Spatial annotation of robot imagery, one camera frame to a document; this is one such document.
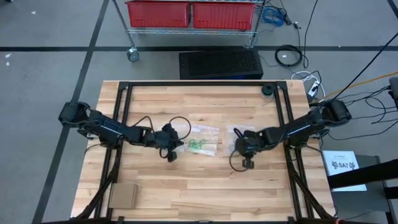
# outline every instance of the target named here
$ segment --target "wire shelf cart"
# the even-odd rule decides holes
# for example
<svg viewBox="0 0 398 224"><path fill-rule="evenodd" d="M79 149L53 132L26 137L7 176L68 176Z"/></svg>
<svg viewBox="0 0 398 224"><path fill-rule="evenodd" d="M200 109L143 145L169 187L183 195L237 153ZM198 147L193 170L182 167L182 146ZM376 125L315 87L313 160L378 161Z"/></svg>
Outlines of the wire shelf cart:
<svg viewBox="0 0 398 224"><path fill-rule="evenodd" d="M264 10L264 6L266 0L188 0L189 2L246 2L246 3L254 3L261 4L261 7L258 11L259 15L262 14ZM116 12L120 18L120 21L123 25L123 28L126 32L126 35L130 41L131 48L127 50L127 58L131 62L135 62L139 59L139 53L137 51L137 47L134 43L134 37L136 34L198 34L198 35L240 35L240 36L248 36L249 43L245 45L246 48L253 48L254 40L258 35L258 28L261 21L261 16L259 16L254 25L250 30L234 30L234 29L196 29L193 28L192 22L190 22L189 27L133 27L129 29L127 27L126 21L121 14L120 8L116 0L112 0Z"/></svg>

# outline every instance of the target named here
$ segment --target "caster wheel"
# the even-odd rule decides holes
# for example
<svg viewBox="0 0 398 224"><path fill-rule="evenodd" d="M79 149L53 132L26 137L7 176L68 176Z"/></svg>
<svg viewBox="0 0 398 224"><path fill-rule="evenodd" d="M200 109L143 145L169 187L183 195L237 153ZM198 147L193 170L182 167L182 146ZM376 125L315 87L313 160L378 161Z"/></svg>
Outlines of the caster wheel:
<svg viewBox="0 0 398 224"><path fill-rule="evenodd" d="M137 49L129 49L127 51L127 58L129 59L130 62L135 62L139 59L139 53L137 51Z"/></svg>

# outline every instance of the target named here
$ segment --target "green object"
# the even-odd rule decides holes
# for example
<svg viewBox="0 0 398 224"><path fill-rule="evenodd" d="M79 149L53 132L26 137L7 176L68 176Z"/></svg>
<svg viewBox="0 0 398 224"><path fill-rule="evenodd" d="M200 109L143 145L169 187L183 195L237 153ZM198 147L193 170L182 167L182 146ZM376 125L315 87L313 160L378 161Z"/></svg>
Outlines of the green object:
<svg viewBox="0 0 398 224"><path fill-rule="evenodd" d="M206 140L202 139L196 142L194 139L191 139L188 143L188 147L191 149L201 149L201 146L206 144Z"/></svg>

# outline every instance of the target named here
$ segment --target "wooden tabletop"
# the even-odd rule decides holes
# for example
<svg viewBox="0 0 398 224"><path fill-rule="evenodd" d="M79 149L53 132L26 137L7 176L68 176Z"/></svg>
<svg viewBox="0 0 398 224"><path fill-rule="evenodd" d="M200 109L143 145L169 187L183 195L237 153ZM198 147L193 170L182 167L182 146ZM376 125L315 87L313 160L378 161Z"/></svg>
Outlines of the wooden tabletop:
<svg viewBox="0 0 398 224"><path fill-rule="evenodd" d="M294 118L309 110L301 81L287 80ZM97 110L112 117L119 82L106 81L99 95ZM281 94L282 107L285 108ZM123 113L124 102L119 112ZM178 152L173 163L159 157L156 149L124 144L119 171L120 183L137 182L140 191L134 210L115 209L113 218L126 220L213 220L285 221L294 215L289 176L283 146L255 155L255 169L233 171L228 163L229 125L252 126L260 130L279 126L275 101L261 95L259 86L135 86L127 125L150 116L159 130L175 116L192 124L218 128L215 156ZM172 123L183 135L184 120ZM148 121L140 125L148 126ZM89 146L98 143L90 141ZM318 148L311 140L308 145ZM71 217L78 215L96 193L105 150L91 148L85 156ZM334 214L322 157L319 152L302 150L309 189L330 213ZM233 157L240 167L242 157ZM303 195L299 190L303 215ZM109 198L105 195L102 216Z"/></svg>

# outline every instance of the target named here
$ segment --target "white cable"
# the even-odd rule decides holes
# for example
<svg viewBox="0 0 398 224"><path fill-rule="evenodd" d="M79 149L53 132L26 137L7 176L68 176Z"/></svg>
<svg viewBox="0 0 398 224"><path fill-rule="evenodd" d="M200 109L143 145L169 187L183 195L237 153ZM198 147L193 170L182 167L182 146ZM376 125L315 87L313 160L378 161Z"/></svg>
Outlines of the white cable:
<svg viewBox="0 0 398 224"><path fill-rule="evenodd" d="M301 80L303 81L303 83L305 83L306 81L309 81L309 80L311 80L311 79L314 79L315 81L320 82L319 79L318 79L317 77L313 76L312 73L309 72L309 71L295 72L295 73L293 73L293 75L292 75L292 77L291 77L290 79L293 80L295 75L298 75L298 74L301 74L301 73L308 74L305 78L302 78L302 79L301 79ZM323 88L322 83L319 84L319 85L321 86L322 93L323 93L323 97L326 97L326 92L325 92L325 89Z"/></svg>

